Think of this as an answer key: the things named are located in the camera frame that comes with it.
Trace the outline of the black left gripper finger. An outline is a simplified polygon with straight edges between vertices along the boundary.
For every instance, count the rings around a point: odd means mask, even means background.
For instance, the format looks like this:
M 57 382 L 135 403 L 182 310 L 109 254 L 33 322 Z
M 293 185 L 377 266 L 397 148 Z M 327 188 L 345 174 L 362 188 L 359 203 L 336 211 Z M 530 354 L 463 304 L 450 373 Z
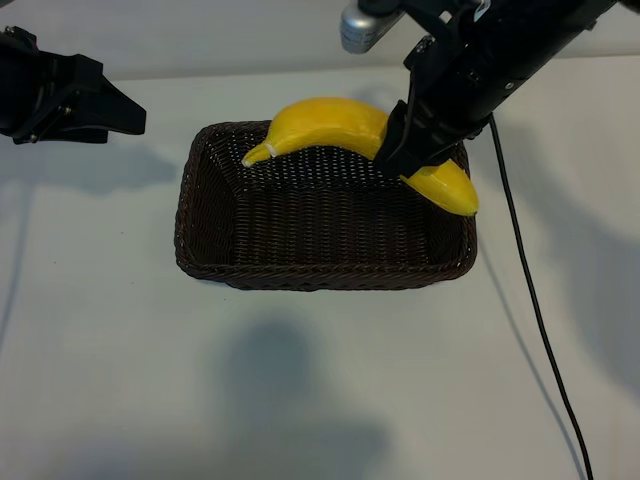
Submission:
M 12 139 L 16 145 L 38 142 L 72 142 L 85 144 L 105 144 L 109 130 L 97 127 L 72 127 L 63 124 L 13 126 Z
M 107 80 L 103 64 L 83 55 L 75 55 L 73 60 L 73 126 L 92 131 L 144 134 L 146 110 Z

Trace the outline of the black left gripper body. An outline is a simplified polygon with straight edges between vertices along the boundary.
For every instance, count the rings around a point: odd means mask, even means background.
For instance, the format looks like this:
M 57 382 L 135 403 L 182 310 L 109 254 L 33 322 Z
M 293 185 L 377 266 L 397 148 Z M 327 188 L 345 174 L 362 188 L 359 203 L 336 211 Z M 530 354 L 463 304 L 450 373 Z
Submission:
M 41 51 L 30 32 L 1 30 L 1 134 L 12 139 L 12 127 L 67 125 L 74 100 L 74 60 Z

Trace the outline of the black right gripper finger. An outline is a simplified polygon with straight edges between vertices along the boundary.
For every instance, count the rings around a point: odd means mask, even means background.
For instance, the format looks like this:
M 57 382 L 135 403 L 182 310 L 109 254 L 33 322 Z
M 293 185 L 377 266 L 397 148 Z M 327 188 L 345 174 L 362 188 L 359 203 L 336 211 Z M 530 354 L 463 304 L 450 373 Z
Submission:
M 460 142 L 449 145 L 431 144 L 417 137 L 410 137 L 399 149 L 400 175 L 410 177 L 422 167 L 438 167 L 445 163 Z
M 421 130 L 407 122 L 407 113 L 407 103 L 399 100 L 389 115 L 382 146 L 374 157 L 382 174 L 415 174 L 423 166 Z

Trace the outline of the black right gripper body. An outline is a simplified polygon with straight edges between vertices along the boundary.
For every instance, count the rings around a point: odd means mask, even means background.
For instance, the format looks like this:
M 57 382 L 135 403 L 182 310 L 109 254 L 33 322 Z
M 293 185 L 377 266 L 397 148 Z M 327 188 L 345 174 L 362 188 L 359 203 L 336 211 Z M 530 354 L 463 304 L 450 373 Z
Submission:
M 418 17 L 433 39 L 405 59 L 411 123 L 431 144 L 478 133 L 490 114 L 553 56 L 547 17 Z

